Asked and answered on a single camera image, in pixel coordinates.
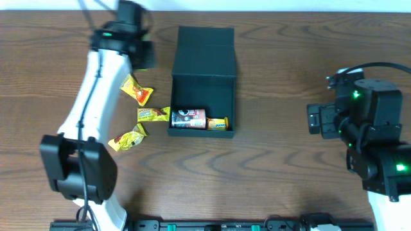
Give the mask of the yellow peanut butter sandwich packet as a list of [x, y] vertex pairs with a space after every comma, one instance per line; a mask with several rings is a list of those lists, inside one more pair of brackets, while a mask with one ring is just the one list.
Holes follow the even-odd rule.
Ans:
[[154, 90], [150, 87], [143, 87], [135, 80], [135, 78], [129, 74], [120, 89], [134, 98], [139, 106], [145, 106], [150, 99], [150, 96], [154, 92]]

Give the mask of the red Pringles can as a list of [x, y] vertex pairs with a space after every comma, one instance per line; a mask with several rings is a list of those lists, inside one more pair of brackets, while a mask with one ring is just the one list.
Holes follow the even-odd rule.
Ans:
[[171, 127], [204, 130], [206, 128], [205, 110], [174, 110], [171, 113]]

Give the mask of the small yellow biscuit packet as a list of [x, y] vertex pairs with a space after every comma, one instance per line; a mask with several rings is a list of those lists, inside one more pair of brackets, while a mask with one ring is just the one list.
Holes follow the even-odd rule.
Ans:
[[229, 128], [229, 118], [224, 117], [223, 119], [221, 118], [206, 118], [207, 122], [207, 130], [212, 130], [212, 131], [227, 131]]

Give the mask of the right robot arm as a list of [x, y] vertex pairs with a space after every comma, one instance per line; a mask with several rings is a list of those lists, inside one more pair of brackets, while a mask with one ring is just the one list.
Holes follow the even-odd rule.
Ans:
[[309, 132], [347, 146], [347, 170], [361, 178], [378, 230], [410, 230], [410, 144], [400, 139], [401, 91], [381, 80], [328, 81], [335, 102], [307, 106]]

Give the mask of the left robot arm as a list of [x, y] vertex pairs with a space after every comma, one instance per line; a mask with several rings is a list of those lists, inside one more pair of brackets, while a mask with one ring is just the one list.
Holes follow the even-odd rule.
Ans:
[[107, 151], [120, 87], [134, 69], [152, 66], [149, 29], [124, 19], [94, 32], [74, 105], [56, 135], [43, 136], [40, 155], [50, 188], [79, 205], [75, 230], [123, 230], [127, 212], [114, 193], [118, 167]]

